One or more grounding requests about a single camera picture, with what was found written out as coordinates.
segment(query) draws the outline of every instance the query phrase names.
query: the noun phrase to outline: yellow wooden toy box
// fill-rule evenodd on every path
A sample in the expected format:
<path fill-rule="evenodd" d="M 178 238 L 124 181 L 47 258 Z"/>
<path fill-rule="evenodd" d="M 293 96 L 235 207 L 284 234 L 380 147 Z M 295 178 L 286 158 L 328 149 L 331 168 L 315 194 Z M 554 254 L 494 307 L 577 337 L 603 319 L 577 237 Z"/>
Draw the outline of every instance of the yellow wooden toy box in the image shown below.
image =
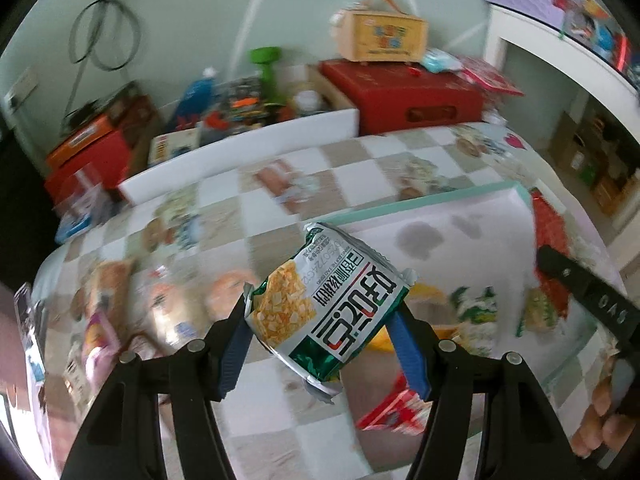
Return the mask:
<path fill-rule="evenodd" d="M 428 24 L 406 14 L 393 0 L 395 12 L 372 10 L 372 0 L 341 12 L 333 35 L 340 55 L 350 61 L 420 61 L 427 48 Z"/>

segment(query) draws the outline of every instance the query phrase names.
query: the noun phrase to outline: blue bottle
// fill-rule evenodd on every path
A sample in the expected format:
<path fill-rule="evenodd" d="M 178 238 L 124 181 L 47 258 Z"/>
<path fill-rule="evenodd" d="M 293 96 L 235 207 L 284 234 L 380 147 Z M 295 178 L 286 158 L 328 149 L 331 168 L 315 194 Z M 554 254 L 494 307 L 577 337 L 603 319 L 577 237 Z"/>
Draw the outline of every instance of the blue bottle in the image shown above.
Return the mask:
<path fill-rule="evenodd" d="M 165 133 L 194 128 L 201 115 L 214 103 L 216 94 L 216 70 L 204 69 L 198 79 L 186 89 L 174 114 L 166 125 Z"/>

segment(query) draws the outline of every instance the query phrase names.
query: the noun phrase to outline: heart on tablecloth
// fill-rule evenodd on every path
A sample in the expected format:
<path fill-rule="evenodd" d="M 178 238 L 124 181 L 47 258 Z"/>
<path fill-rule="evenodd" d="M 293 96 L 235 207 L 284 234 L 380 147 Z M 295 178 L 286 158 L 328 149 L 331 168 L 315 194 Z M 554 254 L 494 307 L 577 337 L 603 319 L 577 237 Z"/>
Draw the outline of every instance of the heart on tablecloth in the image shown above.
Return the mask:
<path fill-rule="evenodd" d="M 510 146 L 513 146 L 514 148 L 526 150 L 522 141 L 513 134 L 509 134 L 506 137 L 504 137 L 504 142 L 506 142 Z"/>

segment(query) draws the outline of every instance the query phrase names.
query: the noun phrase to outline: wall socket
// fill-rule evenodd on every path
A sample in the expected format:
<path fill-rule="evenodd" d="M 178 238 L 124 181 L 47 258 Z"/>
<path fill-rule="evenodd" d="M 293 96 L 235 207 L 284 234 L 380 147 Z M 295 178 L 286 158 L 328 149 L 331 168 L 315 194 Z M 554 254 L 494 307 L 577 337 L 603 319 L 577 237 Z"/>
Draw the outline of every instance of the wall socket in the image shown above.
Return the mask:
<path fill-rule="evenodd" d="M 24 100 L 38 86 L 38 78 L 33 67 L 28 67 L 4 96 L 6 107 L 15 112 Z"/>

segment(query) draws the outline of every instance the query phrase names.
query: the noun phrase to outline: brown leather handle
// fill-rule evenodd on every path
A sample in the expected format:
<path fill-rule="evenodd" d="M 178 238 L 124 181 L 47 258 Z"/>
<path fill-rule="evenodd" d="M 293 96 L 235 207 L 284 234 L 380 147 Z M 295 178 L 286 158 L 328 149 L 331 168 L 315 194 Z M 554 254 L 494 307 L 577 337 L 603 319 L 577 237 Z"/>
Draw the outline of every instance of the brown leather handle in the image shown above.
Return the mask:
<path fill-rule="evenodd" d="M 396 4 L 394 0 L 385 0 L 385 1 L 400 14 L 406 14 L 404 10 L 401 10 L 400 7 L 398 7 L 398 4 Z M 368 6 L 371 3 L 371 0 L 363 0 L 362 3 Z"/>

